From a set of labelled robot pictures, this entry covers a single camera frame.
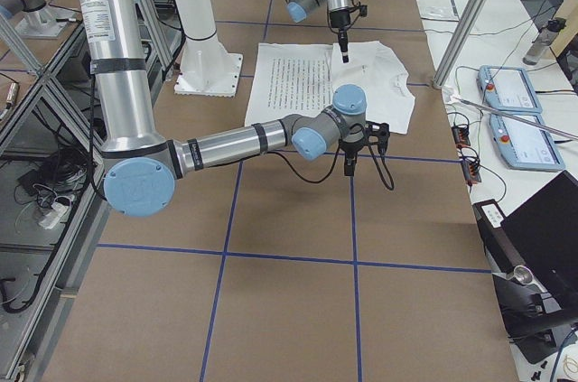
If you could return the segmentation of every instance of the cardboard floor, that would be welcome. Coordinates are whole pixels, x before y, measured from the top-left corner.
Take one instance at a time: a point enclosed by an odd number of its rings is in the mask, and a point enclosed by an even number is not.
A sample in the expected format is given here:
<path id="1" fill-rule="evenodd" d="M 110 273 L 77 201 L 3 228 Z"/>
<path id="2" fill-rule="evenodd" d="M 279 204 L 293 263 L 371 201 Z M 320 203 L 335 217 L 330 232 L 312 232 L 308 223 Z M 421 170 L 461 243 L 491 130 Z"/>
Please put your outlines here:
<path id="1" fill-rule="evenodd" d="M 415 0 L 361 1 L 350 39 L 394 49 L 416 96 L 387 152 L 396 189 L 367 155 L 320 185 L 268 155 L 187 176 L 149 219 L 113 213 L 44 382 L 517 380 Z M 212 2 L 244 54 L 238 93 L 166 83 L 167 138 L 242 126 L 259 42 L 334 41 L 322 14 L 293 25 L 283 0 Z M 331 166 L 287 150 L 309 177 Z"/>

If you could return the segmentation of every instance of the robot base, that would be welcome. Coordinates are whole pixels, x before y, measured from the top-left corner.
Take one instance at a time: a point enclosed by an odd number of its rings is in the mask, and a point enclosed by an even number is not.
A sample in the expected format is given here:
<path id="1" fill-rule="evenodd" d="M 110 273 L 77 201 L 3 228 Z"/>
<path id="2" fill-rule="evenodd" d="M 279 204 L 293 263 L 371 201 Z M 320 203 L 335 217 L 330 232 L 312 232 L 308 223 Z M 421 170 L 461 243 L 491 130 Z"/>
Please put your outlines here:
<path id="1" fill-rule="evenodd" d="M 242 54 L 229 54 L 219 42 L 204 49 L 194 44 L 185 47 L 174 92 L 233 97 L 237 92 L 242 64 Z"/>
<path id="2" fill-rule="evenodd" d="M 46 22 L 41 14 L 26 14 L 20 23 L 16 25 L 16 31 L 23 39 L 56 39 L 62 30 L 69 24 L 68 22 L 57 23 L 54 19 L 68 19 L 74 16 L 74 12 L 67 9 L 50 9 L 50 17 L 54 17 Z"/>

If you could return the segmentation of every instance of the metal rod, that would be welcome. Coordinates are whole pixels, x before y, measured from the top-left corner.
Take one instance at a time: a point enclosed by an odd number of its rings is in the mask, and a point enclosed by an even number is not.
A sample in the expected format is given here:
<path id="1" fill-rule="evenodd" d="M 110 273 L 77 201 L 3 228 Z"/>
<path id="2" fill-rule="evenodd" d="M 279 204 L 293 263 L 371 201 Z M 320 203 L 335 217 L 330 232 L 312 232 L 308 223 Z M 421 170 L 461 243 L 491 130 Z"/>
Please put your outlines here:
<path id="1" fill-rule="evenodd" d="M 458 22 L 458 26 L 450 39 L 450 43 L 445 50 L 442 61 L 440 61 L 440 65 L 433 77 L 432 84 L 436 89 L 440 89 L 448 79 L 453 65 L 458 60 L 461 49 L 463 48 L 464 43 L 466 43 L 471 29 L 476 22 L 476 19 L 478 19 L 478 15 L 480 14 L 485 2 L 486 0 L 468 0 L 468 4 L 463 11 L 461 20 Z"/>
<path id="2" fill-rule="evenodd" d="M 465 105 L 470 105 L 472 107 L 476 107 L 477 109 L 480 109 L 482 111 L 488 111 L 491 114 L 496 114 L 498 116 L 502 116 L 502 117 L 506 117 L 506 118 L 511 118 L 512 120 L 516 120 L 517 122 L 520 123 L 525 123 L 526 125 L 530 125 L 530 126 L 534 126 L 537 127 L 538 129 L 542 129 L 543 131 L 547 131 L 551 134 L 556 134 L 556 135 L 560 135 L 560 136 L 565 136 L 566 138 L 570 138 L 572 140 L 578 141 L 578 135 L 574 135 L 574 134 L 569 134 L 567 132 L 561 131 L 560 129 L 554 129 L 553 127 L 550 126 L 546 126 L 546 125 L 541 125 L 539 123 L 533 122 L 531 120 L 525 120 L 524 118 L 520 117 L 520 116 L 515 116 L 513 114 L 509 114 L 506 113 L 504 111 L 500 111 L 499 109 L 496 108 L 492 108 L 492 107 L 486 107 L 485 105 L 482 104 L 476 104 L 474 102 L 470 102 L 467 99 L 461 99 L 458 98 L 458 100 Z"/>

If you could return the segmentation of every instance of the sheet of paper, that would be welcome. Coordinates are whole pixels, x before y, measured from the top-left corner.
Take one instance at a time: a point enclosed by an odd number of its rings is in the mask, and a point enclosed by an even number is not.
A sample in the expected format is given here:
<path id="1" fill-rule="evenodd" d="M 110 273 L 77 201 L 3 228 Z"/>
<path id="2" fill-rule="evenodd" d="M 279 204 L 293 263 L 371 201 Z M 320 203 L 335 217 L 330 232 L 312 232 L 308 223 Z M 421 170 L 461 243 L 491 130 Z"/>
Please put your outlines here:
<path id="1" fill-rule="evenodd" d="M 317 116 L 331 103 L 330 45 L 259 43 L 245 125 L 298 113 Z"/>
<path id="2" fill-rule="evenodd" d="M 343 84 L 364 89 L 367 119 L 406 134 L 415 98 L 407 89 L 407 71 L 379 42 L 350 43 L 350 62 L 341 61 L 337 44 L 260 43 L 245 124 L 298 113 L 317 116 Z"/>

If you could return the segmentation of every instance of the black band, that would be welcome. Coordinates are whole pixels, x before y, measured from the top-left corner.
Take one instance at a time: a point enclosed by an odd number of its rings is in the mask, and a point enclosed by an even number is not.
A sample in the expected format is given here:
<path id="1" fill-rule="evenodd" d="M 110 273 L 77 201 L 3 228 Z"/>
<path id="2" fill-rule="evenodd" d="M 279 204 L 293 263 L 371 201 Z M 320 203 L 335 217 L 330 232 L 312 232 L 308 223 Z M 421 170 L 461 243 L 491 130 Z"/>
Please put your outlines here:
<path id="1" fill-rule="evenodd" d="M 287 127 L 285 126 L 282 118 L 279 119 L 279 123 L 281 124 L 281 127 L 283 128 L 283 134 L 285 135 L 285 145 L 289 145 L 289 134 L 287 133 Z"/>
<path id="2" fill-rule="evenodd" d="M 191 156 L 192 156 L 192 163 L 195 167 L 195 172 L 198 170 L 202 170 L 205 168 L 205 165 L 202 163 L 202 157 L 200 156 L 200 148 L 199 142 L 196 138 L 188 141 L 189 148 L 191 149 Z"/>
<path id="3" fill-rule="evenodd" d="M 100 59 L 90 62 L 90 74 L 146 70 L 145 59 Z"/>
<path id="4" fill-rule="evenodd" d="M 265 133 L 263 125 L 255 123 L 251 126 L 255 128 L 256 136 L 259 137 L 259 153 L 266 154 L 269 151 L 269 143 L 267 142 L 267 134 Z"/>
<path id="5" fill-rule="evenodd" d="M 38 7 L 34 7 L 33 9 L 27 9 L 26 7 L 23 9 L 23 12 L 26 13 L 30 13 L 30 12 L 36 12 L 37 10 L 43 9 L 44 7 L 46 7 L 46 2 L 42 3 L 41 5 L 39 5 Z"/>
<path id="6" fill-rule="evenodd" d="M 174 148 L 174 140 L 169 140 L 166 143 L 169 147 L 169 154 L 171 155 L 174 175 L 177 177 L 177 179 L 182 179 L 181 163 L 179 163 L 179 157 L 177 156 L 177 149 Z"/>
<path id="7" fill-rule="evenodd" d="M 334 107 L 326 107 L 322 113 L 329 116 L 329 118 L 335 122 L 335 125 L 340 130 L 341 137 L 345 137 L 350 133 L 350 126 L 345 121 L 343 114 L 337 109 Z"/>
<path id="8" fill-rule="evenodd" d="M 192 41 L 195 41 L 195 42 L 202 42 L 202 41 L 207 41 L 211 37 L 215 37 L 215 34 L 217 34 L 217 30 L 215 30 L 215 32 L 211 36 L 203 37 L 202 39 L 195 39 L 194 37 L 190 37 L 190 36 L 187 36 L 187 39 L 191 39 Z"/>
<path id="9" fill-rule="evenodd" d="M 102 151 L 102 157 L 107 159 L 126 159 L 134 158 L 136 156 L 148 156 L 149 154 L 158 154 L 166 150 L 167 145 L 165 143 L 160 143 L 157 145 L 152 145 L 151 147 L 145 147 L 143 149 L 135 150 L 118 150 L 118 151 Z"/>

